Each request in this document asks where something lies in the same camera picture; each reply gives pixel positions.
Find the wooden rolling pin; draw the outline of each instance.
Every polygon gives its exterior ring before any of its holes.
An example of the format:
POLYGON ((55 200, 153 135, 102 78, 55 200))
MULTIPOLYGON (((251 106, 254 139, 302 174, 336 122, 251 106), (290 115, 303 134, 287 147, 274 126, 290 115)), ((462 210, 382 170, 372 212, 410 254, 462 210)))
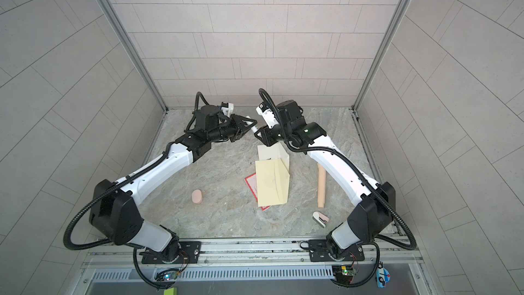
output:
POLYGON ((319 208, 324 208, 326 202, 326 170, 319 163, 318 165, 318 195, 317 202, 319 208))

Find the wire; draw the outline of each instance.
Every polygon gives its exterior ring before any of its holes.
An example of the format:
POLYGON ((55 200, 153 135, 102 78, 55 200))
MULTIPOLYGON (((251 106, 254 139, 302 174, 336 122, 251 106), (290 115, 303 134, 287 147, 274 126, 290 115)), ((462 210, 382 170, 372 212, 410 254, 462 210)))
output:
POLYGON ((151 280, 149 280, 143 273, 142 273, 142 270, 140 270, 140 267, 138 266, 138 260, 136 259, 136 247, 133 247, 133 265, 135 266, 135 270, 136 270, 136 273, 138 274, 138 276, 144 280, 144 282, 152 287, 155 287, 157 290, 159 289, 169 289, 171 288, 173 285, 174 285, 174 281, 169 283, 169 284, 165 284, 165 285, 161 285, 161 284, 157 284, 156 282, 153 282, 151 280))

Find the yellow envelope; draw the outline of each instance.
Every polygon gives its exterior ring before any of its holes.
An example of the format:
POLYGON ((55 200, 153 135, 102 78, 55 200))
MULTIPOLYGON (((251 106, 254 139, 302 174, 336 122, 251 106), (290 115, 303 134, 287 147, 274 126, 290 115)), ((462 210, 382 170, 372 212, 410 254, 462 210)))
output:
POLYGON ((285 204, 289 194, 289 172, 282 159, 255 161, 258 206, 285 204))

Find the pink object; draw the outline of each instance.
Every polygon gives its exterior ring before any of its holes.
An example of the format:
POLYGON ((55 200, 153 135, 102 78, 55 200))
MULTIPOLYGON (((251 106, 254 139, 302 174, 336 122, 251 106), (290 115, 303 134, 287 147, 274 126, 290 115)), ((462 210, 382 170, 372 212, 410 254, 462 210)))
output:
MULTIPOLYGON (((252 175, 246 177, 245 181, 247 183, 247 186, 249 187, 249 189, 253 193, 253 196, 255 197, 255 200, 257 200, 257 202, 258 202, 258 197, 257 197, 257 174, 253 173, 252 175)), ((262 206, 261 209, 262 209, 262 211, 265 211, 265 210, 267 210, 270 207, 271 206, 262 206)))
POLYGON ((200 189, 194 190, 191 194, 191 199, 193 203, 200 204, 202 202, 202 191, 200 189))

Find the blue toy car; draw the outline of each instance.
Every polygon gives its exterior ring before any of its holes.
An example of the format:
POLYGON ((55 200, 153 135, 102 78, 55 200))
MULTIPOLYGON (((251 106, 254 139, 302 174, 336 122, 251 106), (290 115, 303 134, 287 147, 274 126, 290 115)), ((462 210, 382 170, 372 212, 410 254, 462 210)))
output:
POLYGON ((388 270, 386 270, 384 268, 384 265, 383 265, 382 262, 378 263, 376 279, 377 279, 377 285, 378 285, 379 288, 385 288, 386 284, 391 279, 390 276, 389 276, 388 270))

